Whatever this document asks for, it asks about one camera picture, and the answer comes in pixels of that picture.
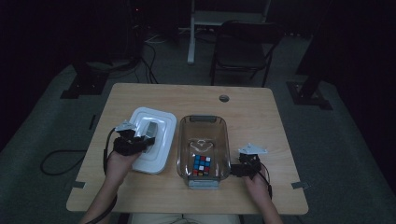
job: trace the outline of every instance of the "light wood surface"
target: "light wood surface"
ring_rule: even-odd
[[[225,94],[230,101],[223,103]],[[192,114],[222,117],[227,123],[231,163],[239,163],[238,148],[251,143],[268,149],[260,156],[267,166],[273,186],[273,202],[279,214],[301,215],[308,211],[290,146],[269,89],[243,87],[115,84],[108,99],[77,181],[84,189],[73,188],[67,201],[70,211],[86,211],[105,178],[102,166],[106,138],[113,127],[130,119],[145,106],[173,113],[177,128],[168,161],[157,175],[130,172],[119,190],[113,211],[125,213],[258,214],[242,178],[230,175],[219,189],[189,189],[177,174],[178,123]]]

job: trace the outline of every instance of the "rectangular glass baking dish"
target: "rectangular glass baking dish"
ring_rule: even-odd
[[[231,171],[227,125],[217,116],[180,121],[177,172],[192,189],[217,189]]]

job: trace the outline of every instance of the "rubik's cube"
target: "rubik's cube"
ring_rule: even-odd
[[[210,157],[195,155],[192,175],[209,175]]]

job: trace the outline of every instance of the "chair seat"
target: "chair seat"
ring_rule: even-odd
[[[261,44],[249,43],[231,37],[221,39],[217,61],[221,67],[263,69],[266,65]]]

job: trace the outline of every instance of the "chair backrest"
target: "chair backrest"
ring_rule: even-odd
[[[247,42],[277,45],[284,34],[274,22],[226,21],[218,30],[218,39],[232,36]]]

